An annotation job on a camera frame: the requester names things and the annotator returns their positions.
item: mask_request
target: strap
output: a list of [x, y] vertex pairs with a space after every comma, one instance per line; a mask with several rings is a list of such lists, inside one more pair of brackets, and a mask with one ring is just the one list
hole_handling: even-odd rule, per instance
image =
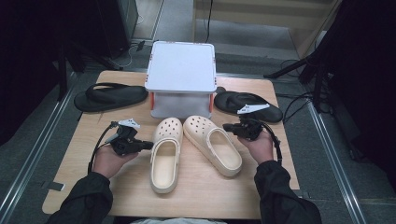
[[[95, 89], [95, 87], [107, 87], [102, 89]], [[111, 83], [111, 82], [101, 82], [91, 85], [86, 91], [85, 95], [88, 99], [96, 101], [98, 103], [104, 104], [115, 104], [115, 98], [113, 95], [106, 93], [104, 90], [109, 89], [122, 89], [128, 87], [127, 85], [123, 85], [120, 83]]]
[[250, 92], [239, 92], [235, 95], [232, 95], [227, 98], [227, 102], [232, 102], [233, 104], [239, 105], [239, 106], [245, 106], [247, 103], [246, 103], [246, 101], [241, 100], [241, 98], [243, 98], [243, 97], [254, 98], [254, 100], [256, 100], [257, 103], [260, 103], [260, 104], [268, 104], [268, 102], [266, 100], [264, 100], [262, 97], [254, 94], [254, 93], [250, 93]]

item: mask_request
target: flip-flop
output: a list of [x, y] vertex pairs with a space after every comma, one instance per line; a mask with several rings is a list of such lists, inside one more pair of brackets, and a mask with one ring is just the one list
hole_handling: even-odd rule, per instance
[[91, 85], [74, 99], [75, 107], [82, 112], [101, 112], [135, 105], [144, 101], [149, 93], [143, 86], [127, 86], [102, 82]]
[[235, 114], [237, 110], [245, 105], [265, 105], [269, 107], [254, 112], [257, 119], [277, 123], [283, 119], [282, 111], [276, 106], [268, 103], [259, 95], [249, 92], [221, 91], [215, 96], [214, 105], [221, 111]]

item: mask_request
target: beige clog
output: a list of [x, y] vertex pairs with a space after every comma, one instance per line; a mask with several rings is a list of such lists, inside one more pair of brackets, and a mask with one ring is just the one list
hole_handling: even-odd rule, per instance
[[150, 184], [157, 193], [169, 193], [177, 185], [178, 158], [183, 140], [179, 119], [164, 119], [153, 135]]
[[234, 176], [242, 158], [230, 136], [210, 119], [191, 116], [183, 124], [185, 136], [212, 162], [222, 175]]

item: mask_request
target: black jacket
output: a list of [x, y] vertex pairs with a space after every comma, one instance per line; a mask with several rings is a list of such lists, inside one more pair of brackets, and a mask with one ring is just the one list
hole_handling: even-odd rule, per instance
[[[289, 173], [276, 161], [260, 164], [254, 181], [262, 223], [321, 223], [316, 206], [294, 194]], [[80, 179], [47, 223], [101, 223], [113, 203], [109, 185], [107, 178], [94, 172]]]

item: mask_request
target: black curtain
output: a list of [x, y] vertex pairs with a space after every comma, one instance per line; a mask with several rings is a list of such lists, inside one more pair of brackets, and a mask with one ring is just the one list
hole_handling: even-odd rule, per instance
[[383, 169], [396, 189], [395, 1], [343, 1], [324, 63], [361, 134], [351, 143]]
[[0, 7], [0, 146], [7, 142], [59, 82], [59, 43], [43, 1], [2, 2]]

